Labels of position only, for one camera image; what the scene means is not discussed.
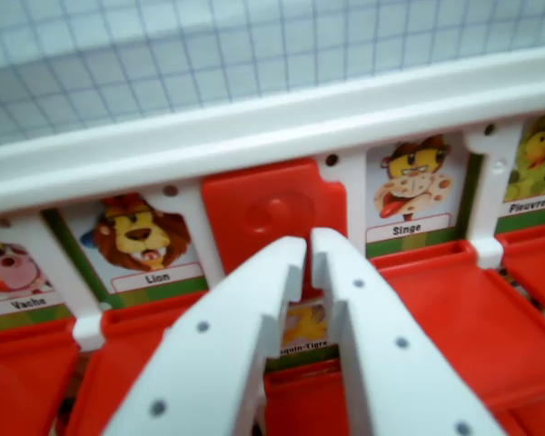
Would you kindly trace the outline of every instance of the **cartoon yellow character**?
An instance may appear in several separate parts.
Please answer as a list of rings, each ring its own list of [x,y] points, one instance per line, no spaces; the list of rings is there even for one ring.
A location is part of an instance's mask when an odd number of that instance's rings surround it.
[[[520,143],[505,202],[542,194],[545,194],[545,116],[531,127]]]
[[[294,307],[287,313],[282,346],[286,347],[295,341],[319,341],[326,335],[327,322],[322,305]]]

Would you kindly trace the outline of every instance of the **white plastic frame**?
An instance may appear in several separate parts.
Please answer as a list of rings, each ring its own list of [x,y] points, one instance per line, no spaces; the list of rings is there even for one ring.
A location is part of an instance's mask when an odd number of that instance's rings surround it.
[[[73,337],[81,351],[90,352],[101,348],[104,336],[101,333],[103,313],[99,302],[40,213],[18,213],[1,218],[0,242],[22,245],[45,273],[54,290],[76,318]]]
[[[214,286],[223,270],[200,195],[202,177],[306,156],[321,163],[336,153],[340,163],[320,165],[320,171],[346,186],[348,234],[362,253],[366,195],[360,156],[401,139],[462,130],[469,149],[485,154],[467,236],[479,266],[496,267],[502,249],[493,233],[508,170],[523,121],[540,113],[545,113],[545,48],[438,64],[0,146],[0,213],[32,214],[60,203],[142,192],[158,209],[183,214]],[[495,132],[485,135],[490,123]],[[181,199],[161,196],[168,183],[178,186]],[[44,269],[53,280],[50,268]],[[77,325],[90,325],[93,302],[86,286],[80,289],[84,309],[71,310]]]

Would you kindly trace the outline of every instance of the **cartoon cow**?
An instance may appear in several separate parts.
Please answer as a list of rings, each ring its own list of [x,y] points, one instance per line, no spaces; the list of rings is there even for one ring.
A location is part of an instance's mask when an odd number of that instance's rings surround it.
[[[0,300],[50,289],[50,283],[19,245],[0,243]]]

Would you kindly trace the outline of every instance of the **character card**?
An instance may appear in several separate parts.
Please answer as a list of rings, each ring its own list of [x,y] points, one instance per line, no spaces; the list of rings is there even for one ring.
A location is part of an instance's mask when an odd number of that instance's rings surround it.
[[[308,352],[331,345],[322,300],[294,305],[287,311],[281,355]]]
[[[24,247],[0,243],[0,315],[63,304]]]
[[[156,211],[137,193],[59,212],[109,293],[203,275],[183,217]]]
[[[456,225],[469,156],[461,134],[372,148],[366,242]]]
[[[545,209],[545,116],[525,125],[500,216]]]

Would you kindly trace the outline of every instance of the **round indent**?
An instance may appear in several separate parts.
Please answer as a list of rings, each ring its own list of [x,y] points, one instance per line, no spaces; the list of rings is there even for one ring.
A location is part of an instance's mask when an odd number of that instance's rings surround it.
[[[471,434],[471,426],[466,422],[459,422],[456,424],[456,432],[461,436],[468,436]]]
[[[167,184],[163,187],[163,195],[166,197],[175,197],[178,194],[177,186],[173,184]]]
[[[164,414],[165,409],[166,409],[166,405],[164,400],[155,400],[152,403],[152,407],[149,408],[149,413],[153,417],[161,416]]]
[[[0,227],[7,229],[12,227],[12,223],[7,218],[0,218]]]
[[[196,325],[196,329],[198,329],[198,332],[204,333],[210,328],[210,324],[206,321],[200,321],[198,322],[198,325]]]
[[[485,134],[485,136],[491,136],[492,134],[494,134],[494,131],[495,131],[494,124],[489,124],[484,129],[484,134]]]
[[[335,166],[339,162],[339,156],[337,154],[330,154],[325,159],[327,166]]]
[[[254,233],[278,231],[297,235],[312,226],[314,204],[303,193],[280,193],[253,203],[245,215],[248,230]]]

